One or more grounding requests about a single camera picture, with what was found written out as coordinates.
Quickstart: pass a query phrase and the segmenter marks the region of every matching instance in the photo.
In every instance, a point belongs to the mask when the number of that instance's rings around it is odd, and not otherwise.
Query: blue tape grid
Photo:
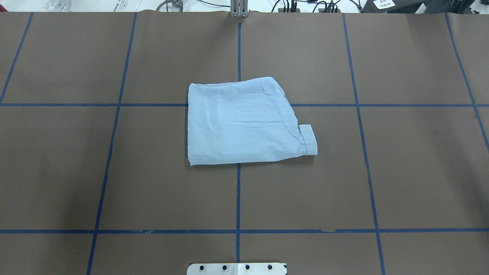
[[[368,163],[368,154],[367,154],[367,149],[366,149],[366,145],[365,145],[365,137],[364,137],[364,133],[363,133],[363,125],[362,125],[362,121],[361,121],[360,107],[362,107],[362,108],[365,108],[365,107],[473,108],[475,115],[477,117],[479,127],[480,127],[481,132],[482,132],[482,136],[484,138],[484,142],[485,142],[487,150],[489,152],[488,138],[487,138],[486,132],[484,130],[483,124],[481,122],[479,112],[477,110],[477,108],[487,108],[487,107],[489,107],[489,104],[476,104],[475,103],[474,97],[472,95],[472,91],[470,89],[470,85],[469,85],[468,80],[467,80],[467,76],[466,76],[464,67],[462,65],[462,62],[460,60],[460,56],[458,54],[458,50],[457,50],[457,47],[455,44],[455,40],[453,38],[453,33],[452,33],[452,29],[451,29],[451,25],[450,25],[450,21],[449,21],[449,17],[448,17],[447,13],[445,13],[446,24],[447,24],[448,31],[450,34],[450,39],[451,39],[451,42],[453,45],[455,56],[457,58],[457,61],[458,61],[458,64],[459,64],[459,67],[461,70],[461,74],[462,74],[462,77],[464,79],[464,82],[465,82],[465,85],[467,88],[467,92],[468,92],[470,100],[471,100],[471,104],[361,104],[361,103],[359,103],[357,90],[356,90],[355,74],[354,74],[354,69],[353,69],[353,62],[352,62],[352,56],[351,56],[350,43],[349,43],[349,39],[348,39],[348,29],[347,29],[345,14],[343,14],[342,16],[343,16],[343,25],[344,25],[344,31],[345,31],[346,47],[347,47],[347,52],[348,52],[348,60],[350,63],[350,73],[351,73],[351,78],[352,78],[352,86],[353,86],[354,95],[355,95],[355,104],[291,104],[293,107],[355,107],[356,111],[357,111],[358,125],[359,125],[359,129],[360,129],[360,135],[361,135],[361,141],[362,141],[362,149],[363,149],[365,165],[366,165],[367,173],[368,173],[368,183],[369,183],[369,187],[370,187],[371,206],[372,206],[372,213],[373,213],[375,228],[374,229],[338,229],[338,230],[333,231],[333,232],[323,231],[320,229],[241,229],[241,164],[237,164],[236,229],[206,229],[206,230],[199,230],[199,229],[196,229],[196,230],[160,230],[160,229],[101,230],[101,229],[99,229],[102,206],[103,206],[103,201],[104,201],[104,197],[105,197],[105,190],[106,190],[106,186],[107,186],[108,170],[109,170],[109,165],[111,162],[111,156],[112,156],[112,150],[113,150],[113,141],[114,141],[115,131],[117,128],[117,122],[118,122],[118,118],[119,118],[120,108],[121,107],[187,107],[188,104],[185,104],[185,103],[122,103],[122,95],[124,92],[124,85],[125,85],[127,69],[128,69],[128,65],[129,65],[129,58],[130,58],[131,47],[132,47],[132,42],[133,42],[133,35],[134,35],[137,13],[134,14],[134,18],[133,18],[131,37],[130,37],[129,46],[128,46],[126,63],[124,66],[124,73],[123,73],[118,103],[2,103],[3,98],[5,96],[5,93],[7,91],[8,84],[10,82],[10,78],[12,76],[14,69],[15,69],[15,64],[17,62],[17,59],[19,57],[20,51],[21,51],[23,43],[25,41],[27,32],[29,30],[30,24],[32,22],[33,15],[34,15],[34,13],[31,13],[29,16],[29,20],[28,20],[27,25],[25,27],[25,31],[23,33],[21,42],[19,44],[16,55],[15,55],[14,60],[12,62],[12,66],[10,68],[7,79],[5,81],[5,85],[4,85],[2,93],[0,95],[0,106],[6,106],[6,107],[8,107],[8,106],[10,106],[10,107],[117,107],[117,110],[116,110],[115,119],[114,119],[114,126],[112,129],[111,143],[110,143],[110,147],[109,147],[109,153],[108,153],[107,164],[106,164],[106,171],[104,174],[104,181],[103,181],[103,185],[102,185],[99,208],[97,211],[97,218],[96,218],[94,230],[0,229],[0,234],[93,234],[92,247],[90,249],[90,256],[89,256],[89,264],[88,264],[88,268],[87,268],[87,274],[89,275],[91,272],[91,265],[93,263],[93,256],[94,256],[94,252],[95,252],[95,246],[96,246],[96,240],[97,240],[98,234],[235,234],[236,235],[236,261],[240,262],[240,235],[241,234],[375,233],[376,237],[377,237],[378,253],[379,253],[379,259],[380,259],[381,271],[382,271],[382,274],[385,274],[385,267],[384,267],[383,254],[382,254],[382,246],[381,246],[381,241],[380,241],[380,233],[489,232],[489,228],[381,229],[378,227],[378,219],[377,219],[377,212],[376,212],[376,207],[375,207],[374,190],[372,187],[372,180],[371,180],[371,176],[370,176],[370,166]],[[238,24],[238,59],[237,59],[238,81],[241,81],[241,28],[242,28],[242,24],[239,23]]]

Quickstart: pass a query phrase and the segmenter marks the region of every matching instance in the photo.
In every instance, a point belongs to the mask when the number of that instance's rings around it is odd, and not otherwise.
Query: striped fabric
[[[187,122],[190,165],[317,155],[311,126],[297,126],[284,91],[272,77],[191,84]]]

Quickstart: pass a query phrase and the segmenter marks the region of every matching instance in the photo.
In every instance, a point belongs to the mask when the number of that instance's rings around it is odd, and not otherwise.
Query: metal clamp
[[[191,264],[187,275],[287,275],[285,263]]]
[[[231,0],[231,17],[248,17],[248,0]]]

